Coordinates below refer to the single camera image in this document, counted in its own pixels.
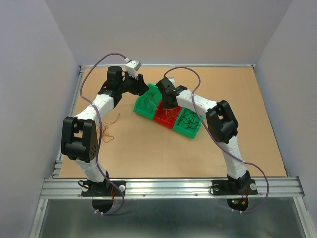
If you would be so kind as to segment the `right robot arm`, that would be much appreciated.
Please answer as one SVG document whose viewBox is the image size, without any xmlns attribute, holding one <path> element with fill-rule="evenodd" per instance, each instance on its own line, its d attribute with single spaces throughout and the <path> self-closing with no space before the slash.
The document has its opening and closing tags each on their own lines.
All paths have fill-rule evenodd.
<svg viewBox="0 0 317 238">
<path fill-rule="evenodd" d="M 175 87 L 167 77 L 160 80 L 156 87 L 161 92 L 167 109 L 180 106 L 194 111 L 209 136 L 222 150 L 228 181 L 224 185 L 217 185 L 214 191 L 225 195 L 243 192 L 251 194 L 250 184 L 253 181 L 241 158 L 237 139 L 238 122 L 230 104 L 226 100 L 216 102 L 205 99 L 184 86 Z"/>
</svg>

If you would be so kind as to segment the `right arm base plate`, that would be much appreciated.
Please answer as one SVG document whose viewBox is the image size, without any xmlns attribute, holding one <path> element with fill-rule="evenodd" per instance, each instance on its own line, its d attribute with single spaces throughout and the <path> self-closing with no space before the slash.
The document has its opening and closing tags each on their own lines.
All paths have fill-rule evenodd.
<svg viewBox="0 0 317 238">
<path fill-rule="evenodd" d="M 253 179 L 248 181 L 242 188 L 238 188 L 235 183 L 229 180 L 213 180 L 209 193 L 215 196 L 242 196 L 257 195 L 258 191 Z"/>
</svg>

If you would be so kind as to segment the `red bin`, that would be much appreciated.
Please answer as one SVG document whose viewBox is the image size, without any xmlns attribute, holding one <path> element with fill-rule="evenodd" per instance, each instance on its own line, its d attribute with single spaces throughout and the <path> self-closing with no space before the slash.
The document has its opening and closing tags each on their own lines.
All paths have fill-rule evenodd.
<svg viewBox="0 0 317 238">
<path fill-rule="evenodd" d="M 166 109 L 163 101 L 161 101 L 156 108 L 153 121 L 169 129 L 173 129 L 181 110 L 182 107 L 180 106 L 174 109 Z"/>
</svg>

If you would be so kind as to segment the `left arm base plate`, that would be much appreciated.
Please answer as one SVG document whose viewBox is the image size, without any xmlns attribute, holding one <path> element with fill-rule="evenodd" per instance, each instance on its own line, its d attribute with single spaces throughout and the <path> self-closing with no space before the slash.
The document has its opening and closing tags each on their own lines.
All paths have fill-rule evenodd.
<svg viewBox="0 0 317 238">
<path fill-rule="evenodd" d="M 121 197 L 121 193 L 106 180 L 99 183 L 80 180 L 78 185 L 82 188 L 81 196 L 83 197 Z"/>
</svg>

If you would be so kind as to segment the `green bin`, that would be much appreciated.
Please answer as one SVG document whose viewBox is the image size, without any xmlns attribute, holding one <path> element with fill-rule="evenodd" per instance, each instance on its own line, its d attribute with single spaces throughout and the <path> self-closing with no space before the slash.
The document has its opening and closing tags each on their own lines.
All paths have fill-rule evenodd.
<svg viewBox="0 0 317 238">
<path fill-rule="evenodd" d="M 147 84 L 149 90 L 139 96 L 134 105 L 134 112 L 140 116 L 152 120 L 156 111 L 156 108 L 162 101 L 162 94 L 159 89 L 151 84 Z"/>
<path fill-rule="evenodd" d="M 195 111 L 183 108 L 176 120 L 173 130 L 194 139 L 201 127 L 201 121 Z"/>
</svg>

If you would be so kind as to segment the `right green bin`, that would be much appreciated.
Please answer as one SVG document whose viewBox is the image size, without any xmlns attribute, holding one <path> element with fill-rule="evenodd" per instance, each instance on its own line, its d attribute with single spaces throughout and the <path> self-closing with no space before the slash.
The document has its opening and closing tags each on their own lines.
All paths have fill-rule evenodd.
<svg viewBox="0 0 317 238">
<path fill-rule="evenodd" d="M 183 108 L 176 120 L 173 130 L 194 139 L 201 127 L 201 121 L 195 111 Z"/>
</svg>

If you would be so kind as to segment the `left green bin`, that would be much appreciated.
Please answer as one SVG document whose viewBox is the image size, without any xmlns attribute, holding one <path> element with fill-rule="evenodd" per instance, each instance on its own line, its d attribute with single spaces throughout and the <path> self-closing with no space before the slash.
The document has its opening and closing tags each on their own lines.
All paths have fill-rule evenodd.
<svg viewBox="0 0 317 238">
<path fill-rule="evenodd" d="M 140 116 L 152 120 L 156 111 L 156 108 L 162 101 L 162 94 L 159 89 L 151 84 L 147 84 L 149 90 L 139 96 L 134 105 L 134 112 Z"/>
</svg>

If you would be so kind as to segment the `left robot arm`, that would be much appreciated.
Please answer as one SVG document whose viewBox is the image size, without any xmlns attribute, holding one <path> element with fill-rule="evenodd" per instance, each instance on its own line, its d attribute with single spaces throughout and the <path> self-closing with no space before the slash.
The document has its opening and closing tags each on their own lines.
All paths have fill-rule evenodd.
<svg viewBox="0 0 317 238">
<path fill-rule="evenodd" d="M 75 161 L 86 175 L 86 181 L 78 183 L 82 188 L 82 196 L 107 196 L 114 193 L 108 172 L 97 159 L 102 138 L 97 129 L 102 128 L 102 117 L 117 106 L 122 94 L 129 92 L 141 96 L 148 91 L 143 76 L 137 73 L 140 66 L 139 62 L 132 60 L 124 68 L 109 67 L 107 80 L 95 99 L 82 112 L 74 117 L 68 116 L 63 121 L 61 152 Z"/>
</svg>

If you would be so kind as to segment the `aluminium rail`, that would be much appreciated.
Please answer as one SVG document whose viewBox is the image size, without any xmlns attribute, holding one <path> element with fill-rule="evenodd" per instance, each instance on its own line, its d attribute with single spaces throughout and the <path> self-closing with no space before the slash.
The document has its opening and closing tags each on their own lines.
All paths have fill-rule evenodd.
<svg viewBox="0 0 317 238">
<path fill-rule="evenodd" d="M 125 179 L 125 199 L 221 198 L 209 192 L 212 178 Z M 305 196 L 299 178 L 269 177 L 269 198 Z M 46 179 L 41 199 L 83 199 L 76 179 Z"/>
</svg>

